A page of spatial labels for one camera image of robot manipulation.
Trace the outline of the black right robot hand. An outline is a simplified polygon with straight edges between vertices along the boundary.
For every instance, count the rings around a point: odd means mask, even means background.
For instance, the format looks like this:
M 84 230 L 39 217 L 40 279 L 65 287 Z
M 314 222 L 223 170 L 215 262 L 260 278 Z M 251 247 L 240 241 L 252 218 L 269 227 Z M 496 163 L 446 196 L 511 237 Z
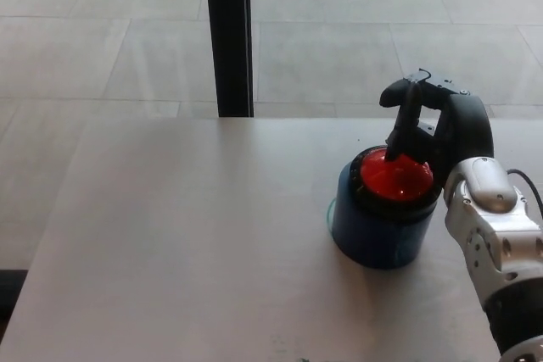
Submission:
M 494 156 L 483 102 L 443 76 L 420 69 L 385 88 L 379 104 L 399 109 L 386 139 L 385 159 L 394 161 L 405 155 L 428 164 L 441 187 L 463 160 Z

